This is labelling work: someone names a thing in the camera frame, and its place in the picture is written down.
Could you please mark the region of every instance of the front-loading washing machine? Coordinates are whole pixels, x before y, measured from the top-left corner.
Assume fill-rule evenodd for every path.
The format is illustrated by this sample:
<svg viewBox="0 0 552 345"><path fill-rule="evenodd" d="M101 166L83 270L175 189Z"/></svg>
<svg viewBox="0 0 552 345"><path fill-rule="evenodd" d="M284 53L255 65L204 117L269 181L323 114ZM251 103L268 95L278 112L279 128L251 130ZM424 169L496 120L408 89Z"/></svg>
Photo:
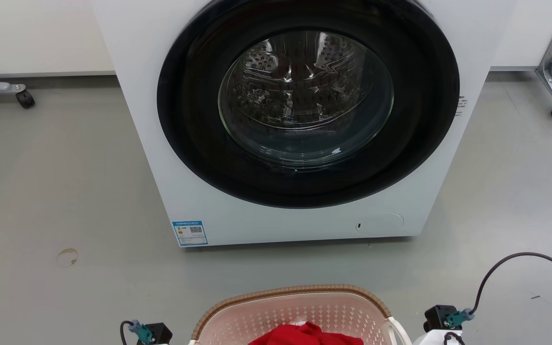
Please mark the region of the front-loading washing machine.
<svg viewBox="0 0 552 345"><path fill-rule="evenodd" d="M414 236L515 0L94 0L182 247Z"/></svg>

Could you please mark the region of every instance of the energy label sticker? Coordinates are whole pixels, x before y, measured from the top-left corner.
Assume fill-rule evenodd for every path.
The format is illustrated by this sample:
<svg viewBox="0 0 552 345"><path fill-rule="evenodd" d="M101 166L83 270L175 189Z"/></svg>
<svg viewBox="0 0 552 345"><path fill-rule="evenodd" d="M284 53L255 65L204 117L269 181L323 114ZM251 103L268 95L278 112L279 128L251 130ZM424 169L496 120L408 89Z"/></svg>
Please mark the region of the energy label sticker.
<svg viewBox="0 0 552 345"><path fill-rule="evenodd" d="M201 221L174 221L172 224L180 247L208 244L204 225Z"/></svg>

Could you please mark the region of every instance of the washing machine door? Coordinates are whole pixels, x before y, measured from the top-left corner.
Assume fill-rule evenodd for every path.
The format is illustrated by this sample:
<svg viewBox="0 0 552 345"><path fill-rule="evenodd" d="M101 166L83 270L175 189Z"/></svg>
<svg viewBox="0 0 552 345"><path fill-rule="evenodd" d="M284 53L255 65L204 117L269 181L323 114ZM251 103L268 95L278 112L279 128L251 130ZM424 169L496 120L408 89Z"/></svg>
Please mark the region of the washing machine door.
<svg viewBox="0 0 552 345"><path fill-rule="evenodd" d="M308 208L418 168L458 98L453 51L416 2L217 0L174 42L157 104L171 147L204 181Z"/></svg>

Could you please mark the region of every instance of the gray floor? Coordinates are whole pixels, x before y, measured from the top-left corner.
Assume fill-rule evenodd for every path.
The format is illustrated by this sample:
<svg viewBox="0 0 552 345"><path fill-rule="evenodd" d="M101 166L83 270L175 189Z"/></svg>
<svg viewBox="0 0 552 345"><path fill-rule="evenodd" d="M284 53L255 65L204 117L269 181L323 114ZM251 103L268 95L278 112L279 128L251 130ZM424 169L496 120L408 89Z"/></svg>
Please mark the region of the gray floor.
<svg viewBox="0 0 552 345"><path fill-rule="evenodd" d="M415 339L427 308L471 307L500 258L552 255L552 99L532 74L489 76L418 238L192 251L177 246L115 81L28 83L34 109L0 98L0 344L117 344L120 321L137 318L182 345L222 299L331 283L374 292ZM79 257L62 267L67 248ZM464 339L552 344L552 264L500 268Z"/></svg>

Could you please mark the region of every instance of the teal connector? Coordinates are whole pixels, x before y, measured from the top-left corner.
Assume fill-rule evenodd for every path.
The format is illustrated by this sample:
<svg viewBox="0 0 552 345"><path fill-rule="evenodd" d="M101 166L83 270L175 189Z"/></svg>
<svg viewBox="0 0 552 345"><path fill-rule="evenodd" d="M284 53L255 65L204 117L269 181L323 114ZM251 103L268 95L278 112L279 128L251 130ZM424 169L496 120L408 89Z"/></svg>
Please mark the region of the teal connector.
<svg viewBox="0 0 552 345"><path fill-rule="evenodd" d="M149 331L145 325L142 325L138 320L132 320L133 325L129 326L129 330L134 332L138 339L145 344L153 342L153 332Z"/></svg>
<svg viewBox="0 0 552 345"><path fill-rule="evenodd" d="M461 326L464 321L470 321L474 318L474 314L470 314L471 309L467 308L462 311L458 311L453 315L447 316L447 323L450 328Z"/></svg>

